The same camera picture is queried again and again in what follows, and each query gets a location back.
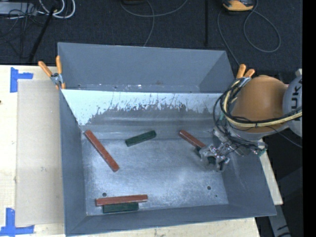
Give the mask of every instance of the bin floor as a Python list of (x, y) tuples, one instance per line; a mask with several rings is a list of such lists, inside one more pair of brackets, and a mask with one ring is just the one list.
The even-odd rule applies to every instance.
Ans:
[(147, 194), (140, 210), (227, 204), (222, 174), (205, 168), (183, 139), (152, 139), (131, 147), (100, 140), (120, 166), (112, 172), (94, 147), (82, 141), (88, 215), (102, 214), (95, 199)]

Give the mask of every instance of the green wooden block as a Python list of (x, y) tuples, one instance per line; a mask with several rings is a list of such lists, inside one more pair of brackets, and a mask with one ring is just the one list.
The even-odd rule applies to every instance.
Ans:
[(137, 135), (135, 137), (129, 138), (127, 140), (125, 140), (125, 143), (128, 147), (133, 146), (135, 144), (153, 139), (156, 137), (156, 132), (155, 131), (150, 131), (150, 132), (146, 132), (140, 135)]
[(138, 209), (139, 205), (137, 202), (103, 205), (103, 213), (137, 211)]

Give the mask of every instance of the orange object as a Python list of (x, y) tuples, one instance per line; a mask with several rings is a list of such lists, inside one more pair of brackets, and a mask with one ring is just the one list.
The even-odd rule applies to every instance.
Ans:
[(101, 142), (95, 137), (95, 135), (90, 131), (87, 130), (84, 132), (86, 135), (88, 141), (91, 142), (91, 144), (94, 146), (94, 148), (98, 151), (98, 153), (102, 156), (102, 158), (105, 160), (105, 162), (109, 165), (109, 167), (113, 170), (113, 172), (116, 172), (119, 170), (119, 165), (117, 162), (112, 158), (112, 156), (109, 154), (109, 152), (103, 147)]
[(194, 136), (192, 136), (191, 134), (189, 134), (187, 131), (185, 130), (180, 130), (179, 135), (182, 139), (186, 140), (187, 142), (189, 142), (191, 145), (193, 145), (194, 147), (196, 147), (198, 150), (200, 148), (205, 147), (206, 145), (201, 142), (200, 140), (198, 140), (197, 138), (195, 138)]
[(237, 79), (242, 78), (243, 75), (245, 74), (245, 71), (246, 71), (246, 65), (240, 64), (236, 78)]
[[(56, 66), (57, 66), (57, 73), (58, 73), (58, 74), (62, 74), (63, 68), (62, 68), (62, 66), (61, 66), (61, 61), (60, 61), (60, 56), (59, 56), (59, 55), (56, 56)], [(62, 89), (65, 89), (65, 88), (66, 88), (66, 83), (65, 83), (65, 82), (63, 82), (63, 83), (61, 84), (61, 88), (62, 88)]]
[(254, 69), (249, 69), (247, 73), (244, 75), (244, 77), (252, 77), (254, 73), (255, 73)]
[(45, 74), (47, 74), (49, 77), (51, 77), (53, 75), (53, 72), (48, 68), (48, 66), (46, 66), (45, 63), (43, 63), (42, 61), (38, 62), (38, 65), (41, 67), (41, 69), (43, 69), (43, 71), (45, 72)]
[[(258, 76), (250, 80), (239, 92), (232, 115), (251, 121), (278, 119), (283, 116), (283, 96), (287, 86), (276, 78)], [(278, 129), (283, 124), (273, 125)], [(269, 132), (269, 127), (247, 129), (247, 132)]]
[(147, 202), (147, 195), (131, 195), (131, 196), (121, 196), (121, 197), (102, 197), (95, 200), (96, 206), (103, 206), (107, 204), (118, 204), (118, 203), (141, 203)]

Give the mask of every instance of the white cable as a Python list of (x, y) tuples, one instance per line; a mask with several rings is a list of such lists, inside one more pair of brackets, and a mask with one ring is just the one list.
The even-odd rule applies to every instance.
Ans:
[[(58, 15), (58, 14), (61, 13), (61, 12), (64, 10), (64, 8), (65, 8), (65, 1), (62, 0), (62, 3), (63, 3), (62, 9), (59, 10), (59, 11), (57, 11), (57, 12), (55, 12), (55, 13), (53, 13), (53, 17), (55, 17), (55, 18), (61, 18), (61, 19), (66, 19), (66, 18), (72, 17), (72, 16), (74, 15), (75, 11), (76, 11), (76, 3), (75, 3), (75, 0), (71, 0), (71, 1), (72, 1), (72, 4), (73, 4), (73, 11), (72, 11), (69, 15), (67, 15), (67, 16), (59, 16), (59, 15)], [(41, 0), (39, 0), (39, 3), (40, 3), (40, 5), (43, 7), (43, 9), (44, 9), (47, 13), (49, 13), (49, 10), (44, 6), (44, 4), (42, 3)]]
[[(59, 11), (53, 13), (53, 15), (59, 14), (59, 13), (61, 13), (61, 12), (64, 10), (64, 8), (65, 8), (65, 1), (64, 1), (64, 0), (61, 0), (61, 2), (63, 3), (62, 8), (61, 8)], [(46, 12), (38, 11), (38, 13), (48, 15), (48, 14), (49, 14), (49, 10), (44, 6), (44, 4), (43, 4), (43, 2), (42, 2), (41, 0), (39, 0), (39, 3), (40, 3), (40, 5), (41, 5), (41, 7), (42, 7)]]

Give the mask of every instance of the power cord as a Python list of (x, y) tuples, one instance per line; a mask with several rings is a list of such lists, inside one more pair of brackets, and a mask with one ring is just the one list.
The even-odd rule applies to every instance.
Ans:
[[(67, 19), (67, 18), (70, 18), (74, 15), (75, 11), (76, 11), (76, 2), (75, 0), (71, 0), (72, 2), (72, 5), (73, 5), (73, 9), (72, 9), (72, 12), (69, 14), (69, 15), (65, 15), (65, 16), (60, 16), (59, 14), (62, 13), (65, 9), (65, 1), (64, 0), (61, 0), (62, 2), (62, 8), (56, 12), (53, 13), (53, 17), (55, 18), (59, 18), (59, 19)], [(43, 8), (43, 11), (38, 11), (38, 13), (40, 14), (44, 14), (44, 15), (49, 15), (49, 10), (45, 7), (45, 5), (43, 4), (42, 0), (39, 0), (39, 3), (41, 5), (41, 7)]]
[(150, 4), (150, 2), (147, 0), (146, 2), (148, 3), (148, 5), (150, 6), (151, 10), (152, 10), (152, 15), (142, 15), (142, 14), (137, 14), (137, 13), (133, 13), (129, 10), (127, 10), (124, 6), (123, 6), (123, 2), (120, 3), (121, 7), (128, 13), (134, 15), (134, 16), (137, 16), (137, 17), (152, 17), (153, 18), (153, 23), (152, 23), (152, 28), (151, 28), (151, 31), (145, 41), (145, 44), (143, 46), (145, 46), (148, 42), (148, 40), (150, 39), (152, 33), (153, 33), (153, 30), (154, 30), (154, 24), (155, 24), (155, 17), (161, 17), (161, 16), (166, 16), (166, 15), (169, 15), (169, 14), (172, 14), (178, 10), (180, 10), (186, 3), (187, 3), (188, 0), (185, 0), (178, 8), (176, 8), (175, 10), (172, 10), (172, 11), (169, 11), (169, 12), (166, 12), (166, 13), (161, 13), (161, 14), (155, 14), (154, 13), (154, 9), (152, 7), (152, 5)]
[[(255, 1), (255, 6), (254, 6), (254, 8), (253, 8), (252, 10), (249, 10), (250, 13), (248, 14), (248, 16), (246, 17), (246, 19), (245, 19), (245, 21), (244, 21), (244, 23), (243, 23), (243, 34), (244, 34), (245, 38), (247, 39), (247, 41), (249, 42), (249, 44), (252, 45), (255, 49), (257, 49), (257, 50), (259, 50), (259, 51), (261, 51), (261, 52), (265, 52), (265, 53), (273, 53), (273, 52), (277, 51), (277, 50), (280, 48), (280, 46), (281, 46), (281, 36), (280, 36), (280, 34), (279, 34), (277, 28), (275, 27), (275, 25), (274, 25), (268, 18), (266, 18), (264, 15), (262, 15), (261, 13), (259, 13), (259, 12), (256, 11), (257, 6), (258, 6), (258, 0)], [(220, 36), (222, 37), (222, 40), (224, 41), (224, 44), (225, 44), (226, 48), (229, 50), (229, 52), (231, 53), (231, 55), (232, 55), (232, 57), (234, 58), (234, 60), (236, 61), (236, 63), (237, 63), (238, 65), (240, 65), (239, 61), (237, 60), (237, 58), (235, 57), (234, 53), (232, 52), (232, 50), (230, 49), (229, 45), (227, 44), (227, 42), (226, 42), (226, 40), (225, 40), (225, 38), (224, 38), (224, 35), (223, 35), (222, 31), (221, 31), (220, 23), (219, 23), (219, 18), (220, 18), (221, 13), (222, 13), (222, 10), (220, 10), (219, 13), (218, 13), (218, 15), (217, 15), (217, 27), (218, 27)], [(277, 37), (278, 37), (278, 45), (277, 45), (277, 47), (276, 47), (275, 49), (273, 49), (273, 50), (264, 50), (264, 49), (258, 48), (257, 46), (255, 46), (255, 45), (250, 41), (249, 37), (248, 37), (247, 34), (246, 34), (246, 23), (247, 23), (249, 17), (250, 17), (253, 13), (256, 13), (256, 14), (258, 14), (259, 16), (261, 16), (263, 19), (265, 19), (265, 20), (274, 28), (274, 30), (275, 30), (275, 32), (276, 32), (276, 34), (277, 34)]]

